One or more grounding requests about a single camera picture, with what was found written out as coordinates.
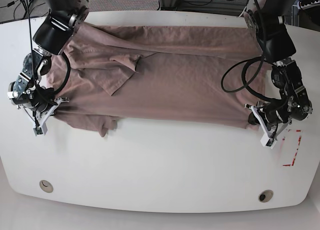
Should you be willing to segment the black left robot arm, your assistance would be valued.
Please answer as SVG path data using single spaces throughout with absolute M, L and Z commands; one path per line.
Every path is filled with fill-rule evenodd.
M 251 110 L 248 123 L 262 128 L 260 142 L 265 147 L 272 147 L 278 135 L 292 120 L 303 121 L 313 111 L 301 70 L 292 59 L 297 51 L 285 26 L 285 13 L 294 2 L 295 0 L 250 0 L 243 12 L 247 27 L 262 54 L 242 61 L 242 86 L 233 92 L 246 89 L 259 99 L 256 105 L 247 104 L 245 108 Z M 250 87 L 264 63 L 272 66 L 271 81 L 279 90 L 279 99 L 266 97 Z

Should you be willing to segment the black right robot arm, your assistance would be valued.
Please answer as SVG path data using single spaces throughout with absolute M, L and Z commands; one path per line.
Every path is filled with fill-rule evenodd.
M 25 112 L 32 111 L 28 118 L 32 122 L 35 135 L 47 132 L 46 121 L 61 103 L 68 98 L 58 97 L 66 86 L 71 64 L 64 52 L 72 37 L 89 13 L 89 0 L 44 0 L 48 13 L 35 34 L 30 35 L 30 43 L 36 48 L 24 58 L 23 68 L 17 79 L 9 85 L 8 98 L 11 103 Z M 61 85 L 54 89 L 40 85 L 42 77 L 49 73 L 53 56 L 61 56 L 66 64 L 66 74 Z

